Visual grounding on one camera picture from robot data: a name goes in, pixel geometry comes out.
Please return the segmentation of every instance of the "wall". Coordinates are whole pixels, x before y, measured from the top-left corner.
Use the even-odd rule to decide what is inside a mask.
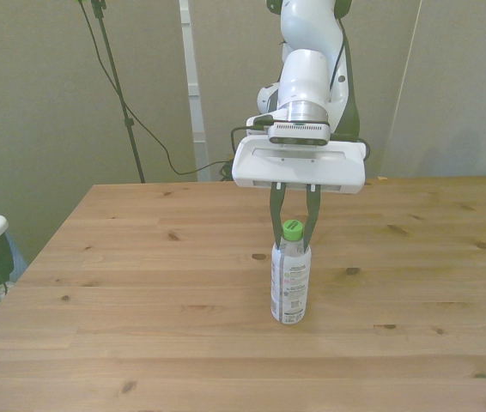
[[[354,0],[346,27],[361,137],[375,176],[395,113],[420,0]],[[258,114],[257,93],[282,68],[279,16],[264,0],[190,0],[209,159],[230,156],[229,132]]]
[[[382,172],[486,174],[486,2],[422,1]]]
[[[90,2],[85,5],[101,44]],[[127,103],[169,147],[175,166],[192,170],[178,3],[107,6]],[[195,179],[177,178],[162,149],[135,131],[148,181]],[[0,0],[0,214],[26,260],[91,185],[137,181],[118,98],[100,70],[79,5]]]

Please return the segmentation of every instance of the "wooden table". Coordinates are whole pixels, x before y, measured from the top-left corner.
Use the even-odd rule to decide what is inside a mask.
[[[0,411],[486,411],[486,178],[325,194],[295,326],[268,197],[95,186],[0,304]]]

